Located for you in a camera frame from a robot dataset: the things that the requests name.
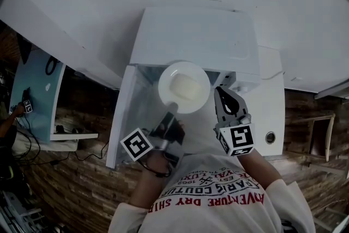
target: wooden floor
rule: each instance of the wooden floor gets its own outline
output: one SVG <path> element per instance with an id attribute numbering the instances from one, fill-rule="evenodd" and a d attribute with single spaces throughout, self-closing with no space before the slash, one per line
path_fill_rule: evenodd
<path id="1" fill-rule="evenodd" d="M 74 88 L 67 85 L 73 79 Z M 307 137 L 307 127 L 290 125 L 290 120 L 310 116 L 322 116 L 335 112 L 332 147 L 348 149 L 349 104 L 340 105 L 338 98 L 314 100 L 312 94 L 285 92 L 286 128 L 285 145 L 298 146 Z M 78 155 L 100 154 L 108 141 L 117 93 L 88 80 L 74 76 L 64 77 L 58 100 L 56 122 L 66 127 L 85 127 L 87 132 L 98 132 L 97 140 L 82 140 Z M 66 153 L 42 152 L 37 163 L 64 158 Z M 345 212 L 349 199 L 349 185 L 343 178 L 325 172 L 310 170 L 306 157 L 282 155 L 267 158 L 281 173 L 286 183 L 297 181 L 316 217 L 335 224 L 338 220 L 324 208 Z M 107 232 L 115 208 L 128 200 L 136 185 L 140 171 L 138 166 L 105 167 L 106 157 L 91 157 L 83 162 L 74 154 L 56 166 L 50 164 L 26 167 L 25 174 L 32 191 L 40 200 L 45 214 L 56 222 L 62 222 L 72 232 Z M 344 166 L 342 160 L 334 160 L 329 166 Z"/>

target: white t-shirt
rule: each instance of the white t-shirt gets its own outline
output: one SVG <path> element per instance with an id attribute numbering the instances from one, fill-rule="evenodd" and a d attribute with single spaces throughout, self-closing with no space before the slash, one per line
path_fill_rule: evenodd
<path id="1" fill-rule="evenodd" d="M 264 190 L 237 158 L 197 154 L 183 158 L 150 209 L 119 204 L 109 232 L 313 233 L 315 226 L 296 182 Z"/>

